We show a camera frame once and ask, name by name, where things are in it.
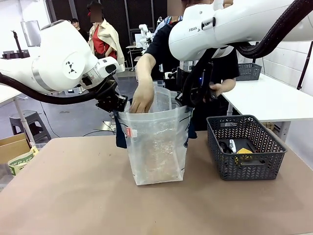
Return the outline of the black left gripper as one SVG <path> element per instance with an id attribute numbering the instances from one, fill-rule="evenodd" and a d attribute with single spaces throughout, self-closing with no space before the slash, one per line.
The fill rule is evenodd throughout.
<path id="1" fill-rule="evenodd" d="M 113 111 L 123 112 L 125 110 L 127 101 L 127 96 L 113 94 L 100 98 L 97 101 L 96 106 L 109 113 Z"/>

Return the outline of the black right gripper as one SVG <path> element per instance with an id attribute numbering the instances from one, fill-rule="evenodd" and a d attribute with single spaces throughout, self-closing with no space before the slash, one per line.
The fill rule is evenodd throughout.
<path id="1" fill-rule="evenodd" d="M 200 98 L 202 95 L 203 98 L 213 98 L 213 90 L 210 88 L 210 84 L 213 84 L 211 81 L 213 66 L 206 65 L 201 70 L 194 66 L 191 72 L 193 75 L 190 98 Z"/>

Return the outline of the person's left hand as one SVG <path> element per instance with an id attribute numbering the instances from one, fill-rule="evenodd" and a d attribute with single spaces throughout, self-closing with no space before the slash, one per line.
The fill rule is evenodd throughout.
<path id="1" fill-rule="evenodd" d="M 210 85 L 210 90 L 212 93 L 215 94 L 215 96 L 219 96 L 222 93 L 225 92 L 225 87 L 223 84 L 217 83 L 217 84 L 211 84 Z"/>

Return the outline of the person's right hand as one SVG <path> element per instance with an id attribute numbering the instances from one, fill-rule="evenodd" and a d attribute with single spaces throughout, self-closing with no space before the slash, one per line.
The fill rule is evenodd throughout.
<path id="1" fill-rule="evenodd" d="M 153 100 L 153 84 L 139 84 L 133 96 L 130 113 L 148 113 Z"/>

